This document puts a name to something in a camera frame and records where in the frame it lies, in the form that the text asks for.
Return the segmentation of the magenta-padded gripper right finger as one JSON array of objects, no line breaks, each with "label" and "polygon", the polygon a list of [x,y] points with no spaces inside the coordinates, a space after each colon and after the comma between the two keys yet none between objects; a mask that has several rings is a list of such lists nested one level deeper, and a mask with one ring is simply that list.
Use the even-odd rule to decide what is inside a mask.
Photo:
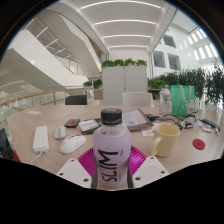
[{"label": "magenta-padded gripper right finger", "polygon": [[131,147],[127,184],[140,188],[167,176],[169,172],[155,156],[146,156],[136,147]]}]

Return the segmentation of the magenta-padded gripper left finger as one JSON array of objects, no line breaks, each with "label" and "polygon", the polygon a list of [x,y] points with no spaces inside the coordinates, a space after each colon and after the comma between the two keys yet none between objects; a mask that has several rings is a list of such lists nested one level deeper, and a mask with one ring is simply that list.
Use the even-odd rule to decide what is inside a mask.
[{"label": "magenta-padded gripper left finger", "polygon": [[57,172],[57,176],[84,188],[97,188],[97,170],[93,149],[87,150],[78,159],[69,159]]}]

